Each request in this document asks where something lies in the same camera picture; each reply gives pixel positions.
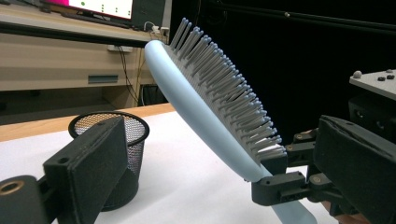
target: monitor screen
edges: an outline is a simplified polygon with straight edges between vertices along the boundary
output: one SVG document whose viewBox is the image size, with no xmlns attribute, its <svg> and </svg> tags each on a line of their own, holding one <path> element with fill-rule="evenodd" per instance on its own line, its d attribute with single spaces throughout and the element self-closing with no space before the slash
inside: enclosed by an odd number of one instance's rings
<svg viewBox="0 0 396 224">
<path fill-rule="evenodd" d="M 125 20 L 130 20 L 132 17 L 133 0 L 45 0 L 44 2 Z"/>
</svg>

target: hairbrush bristle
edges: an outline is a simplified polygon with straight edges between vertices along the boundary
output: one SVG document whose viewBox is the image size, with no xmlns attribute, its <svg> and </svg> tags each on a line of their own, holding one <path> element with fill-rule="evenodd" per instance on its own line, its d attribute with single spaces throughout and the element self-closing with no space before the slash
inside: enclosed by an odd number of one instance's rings
<svg viewBox="0 0 396 224">
<path fill-rule="evenodd" d="M 262 102 L 223 50 L 203 34 L 198 27 L 191 30 L 191 23 L 183 19 L 165 50 L 254 161 L 284 156 L 281 138 Z"/>
</svg>

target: light blue hairbrush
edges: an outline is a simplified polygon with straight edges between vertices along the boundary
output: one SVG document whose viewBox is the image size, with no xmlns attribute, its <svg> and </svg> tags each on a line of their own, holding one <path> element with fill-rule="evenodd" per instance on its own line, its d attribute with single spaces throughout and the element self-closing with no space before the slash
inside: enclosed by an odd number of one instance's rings
<svg viewBox="0 0 396 224">
<path fill-rule="evenodd" d="M 183 19 L 172 43 L 152 40 L 146 62 L 177 113 L 246 181 L 271 173 L 260 158 L 284 156 L 273 122 L 231 60 L 211 38 Z M 272 206 L 283 223 L 317 223 L 298 201 Z"/>
</svg>

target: white table surface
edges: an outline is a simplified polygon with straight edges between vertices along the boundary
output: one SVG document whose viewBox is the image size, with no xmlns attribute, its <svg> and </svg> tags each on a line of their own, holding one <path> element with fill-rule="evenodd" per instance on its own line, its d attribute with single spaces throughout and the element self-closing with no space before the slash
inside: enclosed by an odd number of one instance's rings
<svg viewBox="0 0 396 224">
<path fill-rule="evenodd" d="M 95 223 L 280 223 L 271 207 L 251 201 L 250 183 L 223 163 L 177 112 L 143 119 L 150 133 L 139 191 L 122 208 L 101 213 Z M 68 132 L 58 132 L 1 142 L 0 180 L 40 178 L 42 163 L 70 141 Z M 305 174 L 304 167 L 298 170 Z M 338 223 L 320 203 L 301 202 L 319 224 Z"/>
</svg>

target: mesh wastebasket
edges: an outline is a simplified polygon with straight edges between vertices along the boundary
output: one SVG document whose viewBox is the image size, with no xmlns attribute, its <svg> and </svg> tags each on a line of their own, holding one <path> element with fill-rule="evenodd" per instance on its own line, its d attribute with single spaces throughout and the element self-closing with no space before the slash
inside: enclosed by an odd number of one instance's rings
<svg viewBox="0 0 396 224">
<path fill-rule="evenodd" d="M 139 187 L 140 168 L 143 159 L 145 139 L 149 136 L 149 126 L 141 118 L 118 111 L 99 111 L 84 114 L 74 118 L 68 127 L 73 138 L 91 128 L 95 123 L 122 116 L 125 122 L 127 140 L 128 167 L 121 177 L 117 186 L 107 198 L 102 211 L 110 211 L 120 208 L 130 202 L 137 193 Z"/>
</svg>

